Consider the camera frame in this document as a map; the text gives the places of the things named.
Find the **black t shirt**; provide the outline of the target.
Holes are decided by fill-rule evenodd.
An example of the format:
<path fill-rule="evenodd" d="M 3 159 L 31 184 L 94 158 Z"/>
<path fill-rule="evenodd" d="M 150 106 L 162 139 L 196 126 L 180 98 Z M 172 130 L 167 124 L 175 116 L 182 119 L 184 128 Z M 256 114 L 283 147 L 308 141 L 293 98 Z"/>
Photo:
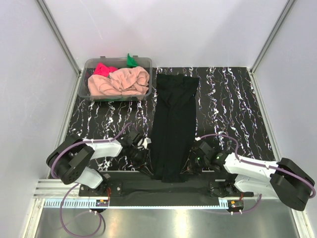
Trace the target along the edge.
<path fill-rule="evenodd" d="M 151 133 L 153 179 L 183 182 L 181 171 L 196 132 L 197 77 L 157 74 L 157 104 Z"/>

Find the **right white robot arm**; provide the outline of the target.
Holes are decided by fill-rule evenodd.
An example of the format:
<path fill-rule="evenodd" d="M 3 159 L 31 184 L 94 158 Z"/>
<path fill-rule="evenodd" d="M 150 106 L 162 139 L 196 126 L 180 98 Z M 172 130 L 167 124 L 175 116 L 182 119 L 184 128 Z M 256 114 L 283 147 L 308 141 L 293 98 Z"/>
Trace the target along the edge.
<path fill-rule="evenodd" d="M 211 192 L 219 197 L 250 192 L 278 198 L 284 205 L 303 211 L 308 200 L 316 195 L 315 181 L 287 158 L 279 162 L 258 161 L 217 150 L 198 140 L 190 151 L 189 167 L 195 174 L 203 169 L 226 174 L 226 178 L 211 184 Z"/>

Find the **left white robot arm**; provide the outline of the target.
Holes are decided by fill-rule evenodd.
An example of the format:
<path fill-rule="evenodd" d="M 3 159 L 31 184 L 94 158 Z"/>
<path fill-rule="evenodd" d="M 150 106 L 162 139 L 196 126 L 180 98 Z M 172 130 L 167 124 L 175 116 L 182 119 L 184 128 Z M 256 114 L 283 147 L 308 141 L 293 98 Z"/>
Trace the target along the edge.
<path fill-rule="evenodd" d="M 136 130 L 103 140 L 72 135 L 47 157 L 46 164 L 52 177 L 60 179 L 65 185 L 80 184 L 80 196 L 104 196 L 111 191 L 109 178 L 89 168 L 89 162 L 101 157 L 125 156 L 134 165 L 142 166 L 150 144 L 151 139 Z"/>

